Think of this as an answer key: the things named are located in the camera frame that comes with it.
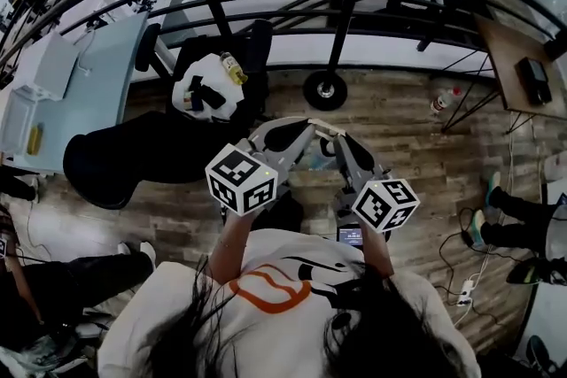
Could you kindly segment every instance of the black office chair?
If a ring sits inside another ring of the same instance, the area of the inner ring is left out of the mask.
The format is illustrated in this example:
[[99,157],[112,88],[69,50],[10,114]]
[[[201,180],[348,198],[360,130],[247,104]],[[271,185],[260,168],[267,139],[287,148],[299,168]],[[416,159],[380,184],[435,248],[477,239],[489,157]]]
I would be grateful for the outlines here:
[[[188,38],[179,51],[173,74],[167,70],[154,51],[160,29],[159,24],[152,24],[144,32],[136,54],[136,70],[146,72],[151,66],[168,85],[168,93],[171,93],[175,83],[183,79],[185,72],[194,62],[211,53],[220,55],[224,51],[230,52],[248,76],[248,81],[242,86],[245,99],[238,103],[237,110],[230,119],[231,123],[250,127],[254,120],[264,113],[269,94],[266,63],[273,35],[273,27],[269,21],[256,20],[249,37],[233,35],[226,39],[222,36]],[[171,96],[167,101],[166,112],[180,113],[171,105]]]
[[66,146],[63,170],[82,198],[119,210],[142,180],[201,180],[211,159],[246,134],[228,123],[147,112],[115,127],[73,137]]
[[227,144],[249,134],[263,112],[268,96],[266,61],[271,44],[271,24],[257,21],[250,38],[228,42],[215,37],[186,41],[173,74],[154,52],[159,25],[147,28],[136,55],[136,69],[152,66],[170,86],[180,81],[190,64],[205,55],[228,50],[242,62],[248,81],[242,86],[245,99],[238,103],[229,123],[195,120],[177,111],[168,100],[166,113],[148,112],[115,127],[76,135],[66,147],[65,175],[88,202],[118,210],[129,202],[142,181],[185,183],[205,177],[205,167]]

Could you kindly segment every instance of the yellow object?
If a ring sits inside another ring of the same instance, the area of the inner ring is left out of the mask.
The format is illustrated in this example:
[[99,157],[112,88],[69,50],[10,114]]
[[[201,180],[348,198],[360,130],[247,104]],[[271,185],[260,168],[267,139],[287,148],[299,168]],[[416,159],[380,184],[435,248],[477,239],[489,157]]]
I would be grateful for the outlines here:
[[42,146],[43,129],[40,125],[36,125],[29,131],[29,138],[27,139],[27,154],[36,156]]
[[237,60],[232,57],[230,52],[223,52],[221,54],[221,63],[224,70],[230,76],[230,79],[236,85],[242,85],[248,81],[248,76],[242,71],[242,66],[238,64]]

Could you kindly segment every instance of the yellow bottle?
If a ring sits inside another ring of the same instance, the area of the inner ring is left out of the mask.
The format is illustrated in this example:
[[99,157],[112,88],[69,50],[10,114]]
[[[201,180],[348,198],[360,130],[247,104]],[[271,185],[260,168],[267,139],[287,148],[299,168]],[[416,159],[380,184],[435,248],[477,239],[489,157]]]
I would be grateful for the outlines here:
[[225,71],[229,74],[230,79],[236,85],[242,85],[248,81],[248,76],[242,71],[242,66],[238,64],[237,60],[232,57],[230,52],[223,52],[221,54],[221,63]]

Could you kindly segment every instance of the phone screen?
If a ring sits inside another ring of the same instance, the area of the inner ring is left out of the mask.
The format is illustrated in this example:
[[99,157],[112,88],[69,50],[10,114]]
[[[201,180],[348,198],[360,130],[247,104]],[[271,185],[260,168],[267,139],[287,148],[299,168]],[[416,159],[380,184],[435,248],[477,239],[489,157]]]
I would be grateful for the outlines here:
[[359,228],[341,228],[338,231],[338,241],[351,246],[362,246],[362,232]]

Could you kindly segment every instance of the smartphone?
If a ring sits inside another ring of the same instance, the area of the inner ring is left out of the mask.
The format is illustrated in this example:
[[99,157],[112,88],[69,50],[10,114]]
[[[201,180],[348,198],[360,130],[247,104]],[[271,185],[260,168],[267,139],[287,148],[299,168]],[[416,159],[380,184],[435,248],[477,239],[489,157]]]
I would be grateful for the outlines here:
[[337,241],[362,249],[362,232],[358,227],[342,227],[337,229]]

